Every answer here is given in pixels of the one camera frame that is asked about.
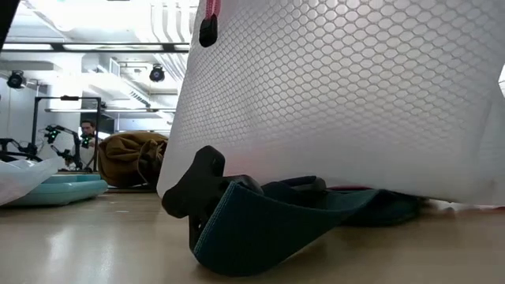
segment white mesh bag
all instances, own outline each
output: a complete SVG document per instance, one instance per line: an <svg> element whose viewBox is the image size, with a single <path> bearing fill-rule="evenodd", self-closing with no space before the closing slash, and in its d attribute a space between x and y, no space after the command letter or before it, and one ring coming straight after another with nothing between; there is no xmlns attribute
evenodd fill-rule
<svg viewBox="0 0 505 284"><path fill-rule="evenodd" d="M505 204L504 0L222 0L203 48L206 2L160 195L212 145L262 183Z"/></svg>

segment light blue round cushion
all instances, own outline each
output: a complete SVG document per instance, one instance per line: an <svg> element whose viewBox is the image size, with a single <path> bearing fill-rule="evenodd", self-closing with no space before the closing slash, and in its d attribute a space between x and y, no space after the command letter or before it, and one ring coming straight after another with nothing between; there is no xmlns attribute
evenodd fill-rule
<svg viewBox="0 0 505 284"><path fill-rule="evenodd" d="M98 174L54 175L7 206L66 205L106 191L107 183Z"/></svg>

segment brown bag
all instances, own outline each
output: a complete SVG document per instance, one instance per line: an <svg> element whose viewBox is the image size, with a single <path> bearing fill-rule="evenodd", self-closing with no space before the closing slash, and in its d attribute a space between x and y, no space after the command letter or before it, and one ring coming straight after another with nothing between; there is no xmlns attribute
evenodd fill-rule
<svg viewBox="0 0 505 284"><path fill-rule="evenodd" d="M117 133L99 144L98 168L108 185L155 188L168 138L158 133Z"/></svg>

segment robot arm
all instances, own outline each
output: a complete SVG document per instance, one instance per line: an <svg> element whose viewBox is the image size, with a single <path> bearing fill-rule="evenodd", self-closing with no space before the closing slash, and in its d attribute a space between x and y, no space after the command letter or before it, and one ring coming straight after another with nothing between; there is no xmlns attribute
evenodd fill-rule
<svg viewBox="0 0 505 284"><path fill-rule="evenodd" d="M75 145L75 154L71 155L70 150L66 149L63 152L59 151L55 146L51 145L51 149L56 152L56 154L64 159L69 159L72 160L76 164L76 168L78 170L82 170L82 162L80 160L80 139L79 135L77 132L68 129L66 127L63 127L61 125L48 125L46 127L47 133L44 135L44 137L47 138L47 143L48 144L53 144L54 140L56 140L56 137L58 136L59 133L64 132L71 134L73 137L73 144Z"/></svg>
<svg viewBox="0 0 505 284"><path fill-rule="evenodd" d="M14 147L16 147L20 153L25 153L27 155L37 156L37 151L38 151L37 146L35 146L32 143L28 143L28 145L26 147L23 147L23 146L21 146L21 144L19 144L19 142L15 141L12 138L1 138L0 139L0 146L1 146L0 150L7 152L8 151L7 148L9 146L9 143L13 144Z"/></svg>

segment black stand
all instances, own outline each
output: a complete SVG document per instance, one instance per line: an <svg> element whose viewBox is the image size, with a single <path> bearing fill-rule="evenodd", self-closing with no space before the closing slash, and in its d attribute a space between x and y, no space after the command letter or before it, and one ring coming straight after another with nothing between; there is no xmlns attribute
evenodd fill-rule
<svg viewBox="0 0 505 284"><path fill-rule="evenodd" d="M78 100L83 100L83 99L90 99L90 100L95 100L97 102L96 104L96 129L95 129L95 154L93 154L93 171L96 171L96 160L98 157L98 131L99 131L99 121L100 121L100 114L102 113L102 98L100 97L88 97L88 98L81 98L77 96L67 96L64 95L62 97L36 97L35 98L35 106L33 109L33 124L32 124L32 144L35 145L35 140L36 140L36 134L37 134L37 118L39 116L39 103L43 99L60 99L62 101L78 101Z"/></svg>

